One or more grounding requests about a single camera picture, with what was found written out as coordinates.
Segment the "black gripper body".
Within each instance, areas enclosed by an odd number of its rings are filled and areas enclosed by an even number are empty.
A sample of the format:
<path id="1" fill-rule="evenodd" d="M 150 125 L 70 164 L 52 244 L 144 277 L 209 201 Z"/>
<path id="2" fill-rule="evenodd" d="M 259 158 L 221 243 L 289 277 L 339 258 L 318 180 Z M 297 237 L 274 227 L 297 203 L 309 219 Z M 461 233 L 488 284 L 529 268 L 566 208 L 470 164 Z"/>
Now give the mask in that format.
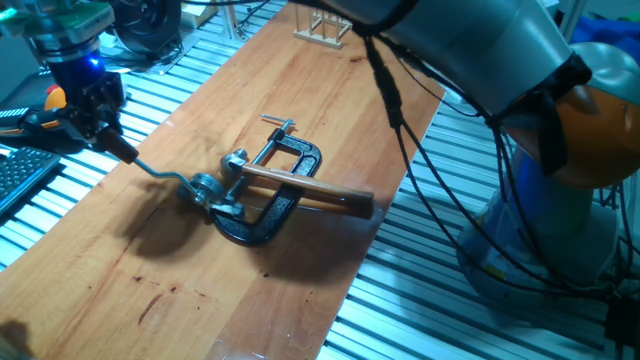
<path id="1" fill-rule="evenodd" d="M 100 53 L 49 64 L 57 88 L 49 95 L 49 109 L 65 107 L 82 112 L 97 110 L 103 104 L 119 106 L 125 102 L 125 90 L 119 73 L 106 69 Z"/>

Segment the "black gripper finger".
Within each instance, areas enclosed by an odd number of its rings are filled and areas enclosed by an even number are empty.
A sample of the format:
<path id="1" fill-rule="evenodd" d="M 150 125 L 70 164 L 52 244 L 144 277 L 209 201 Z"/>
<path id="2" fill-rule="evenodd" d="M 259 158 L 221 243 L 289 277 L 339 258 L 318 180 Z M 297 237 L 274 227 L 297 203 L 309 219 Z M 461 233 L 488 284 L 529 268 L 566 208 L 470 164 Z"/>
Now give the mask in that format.
<path id="1" fill-rule="evenodd" d="M 99 136 L 100 124 L 82 112 L 72 112 L 69 115 L 69 135 L 92 148 L 102 148 L 103 141 Z"/>
<path id="2" fill-rule="evenodd" d="M 120 107 L 103 103 L 97 109 L 99 120 L 115 131 L 121 131 Z"/>

